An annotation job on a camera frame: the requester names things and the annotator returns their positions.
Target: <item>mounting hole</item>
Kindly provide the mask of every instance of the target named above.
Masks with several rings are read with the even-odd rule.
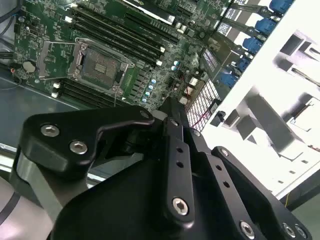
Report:
[[[228,183],[227,181],[224,181],[224,182],[223,182],[223,185],[224,185],[226,188],[230,188],[230,185],[229,185],[229,183]]]
[[[177,161],[176,165],[181,169],[184,167],[184,164],[182,162],[180,162],[180,161]]]

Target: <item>black metal bracket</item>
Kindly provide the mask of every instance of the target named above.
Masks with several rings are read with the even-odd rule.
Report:
[[[311,239],[303,224],[232,153],[222,146],[211,153],[224,163],[252,220],[267,239]]]
[[[192,159],[196,159],[195,172],[209,178],[216,192],[216,201],[220,201],[225,211],[221,221],[228,226],[228,235],[235,239],[267,240],[251,220],[222,160],[210,154],[204,137],[196,129],[189,128],[184,132]]]
[[[140,106],[39,114],[24,122],[19,147],[37,165],[65,179],[81,179],[95,160],[104,132],[115,134],[153,122]]]
[[[312,239],[227,149],[207,147],[201,133],[185,123],[181,104],[168,98],[160,109],[168,116],[160,122],[139,106],[41,114],[25,122],[15,159],[20,177],[36,188],[31,167],[38,174],[48,170],[50,184],[42,186],[62,192],[56,199],[67,199],[53,214],[53,240],[101,239],[105,232],[112,240]],[[121,149],[131,153],[137,142],[145,148],[143,160],[93,188],[70,195],[52,187],[55,181],[72,186],[84,180],[99,143],[114,157]],[[48,205],[51,199],[39,201]]]

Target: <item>capacitor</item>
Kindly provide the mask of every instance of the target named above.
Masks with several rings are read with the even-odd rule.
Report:
[[[61,87],[61,83],[59,81],[53,83],[53,87],[55,89],[59,89]]]
[[[175,24],[175,28],[176,28],[176,29],[180,29],[181,25],[182,25],[181,22],[177,22],[177,23]]]
[[[24,23],[24,22],[26,21],[26,17],[20,16],[20,17],[18,18],[18,21],[19,21],[20,23]]]
[[[186,26],[186,25],[182,25],[182,26],[180,27],[180,30],[181,30],[182,32],[185,32],[185,31],[187,30],[187,26]]]
[[[53,88],[52,89],[52,92],[51,92],[51,97],[53,97],[53,98],[57,98],[59,96],[59,91],[58,91],[58,89],[56,89],[56,88]]]

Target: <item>ram slot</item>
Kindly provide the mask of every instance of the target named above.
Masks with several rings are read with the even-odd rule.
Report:
[[[63,81],[62,95],[68,98],[77,99],[85,105],[99,108],[114,106],[113,97],[67,78],[65,78]],[[117,107],[123,107],[127,105],[127,103],[121,100],[116,101]]]
[[[136,24],[141,25],[142,27],[144,27],[145,29],[148,29],[149,31],[152,31],[152,32],[164,37],[165,39],[172,42],[173,44],[177,44],[179,42],[179,39],[177,37],[172,36],[171,34],[151,25],[148,22],[145,22],[145,21],[137,18],[136,16],[134,16],[128,12],[125,14],[125,18],[136,23]]]
[[[161,51],[163,47],[160,43],[153,40],[151,37],[143,36],[136,31],[133,31],[129,27],[122,25],[104,15],[95,12],[92,9],[85,7],[84,5],[79,5],[77,8],[73,8],[73,14],[75,16],[80,16],[100,25],[103,28],[112,29],[114,32],[119,32],[125,38],[130,38],[142,46],[154,50],[155,52]]]
[[[129,48],[125,45],[122,45],[120,44],[119,42],[116,42],[106,36],[101,36],[99,35],[96,31],[92,31],[91,29],[87,28],[86,26],[83,26],[83,25],[80,25],[78,23],[76,23],[74,25],[74,28],[80,32],[83,32],[84,34],[102,42],[102,43],[105,43],[109,46],[112,46],[116,49],[119,49],[120,51],[123,51],[125,53],[128,53],[138,59],[141,59],[142,61],[146,62],[146,63],[149,63],[150,65],[152,66],[155,66],[156,65],[156,58],[151,58],[149,56],[145,56],[143,54],[141,54],[140,52],[137,52],[135,51],[134,49],[132,48]]]
[[[123,38],[122,36],[119,36],[116,33],[109,31],[107,29],[104,29],[100,26],[96,26],[94,23],[88,22],[85,19],[82,19],[81,17],[77,17],[76,21],[78,24],[86,26],[87,28],[100,33],[102,36],[107,37],[112,41],[121,43],[122,45],[125,45],[128,48],[130,48],[130,46],[134,47],[135,51],[138,51],[143,55],[149,56],[151,58],[156,58],[156,59],[158,59],[161,55],[161,52],[157,54],[153,51],[149,51],[148,49],[142,48],[139,44],[136,44],[134,41],[131,41],[127,38]]]

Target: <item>screw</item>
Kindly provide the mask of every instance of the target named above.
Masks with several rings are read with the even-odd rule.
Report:
[[[221,152],[223,153],[223,155],[225,155],[226,157],[229,156],[229,153],[227,152],[227,150],[221,148]]]
[[[194,133],[194,135],[196,135],[197,137],[200,137],[201,134],[200,132],[198,132],[197,130],[193,129],[192,132]]]
[[[171,122],[172,122],[172,124],[173,125],[175,125],[175,126],[179,126],[179,124],[175,121],[175,120],[173,120],[172,118],[171,118],[171,120],[170,120]]]
[[[286,224],[285,222],[282,223],[282,226],[284,228],[284,231],[290,236],[292,237],[293,239],[296,237],[296,234],[295,232],[293,231],[293,229],[291,227],[289,227],[288,224]]]
[[[304,238],[306,239],[307,238],[307,234],[305,233],[305,231],[302,230],[301,227],[299,227],[299,225],[295,225],[295,229],[298,231],[298,233]]]
[[[148,119],[149,118],[149,115],[145,112],[145,111],[140,111],[140,114],[142,115],[142,117]]]
[[[241,231],[246,235],[248,239],[255,239],[255,232],[252,227],[245,221],[240,221]]]
[[[187,215],[188,205],[181,198],[176,197],[172,200],[172,205],[179,215]]]
[[[82,45],[81,45],[81,50],[84,51],[84,50],[86,50],[86,49],[87,49],[87,45],[86,45],[86,44],[82,44]]]
[[[88,151],[87,145],[82,141],[73,141],[70,143],[70,150],[75,154],[85,154]]]
[[[59,135],[60,130],[54,125],[47,124],[41,127],[41,133],[47,137],[53,138]]]

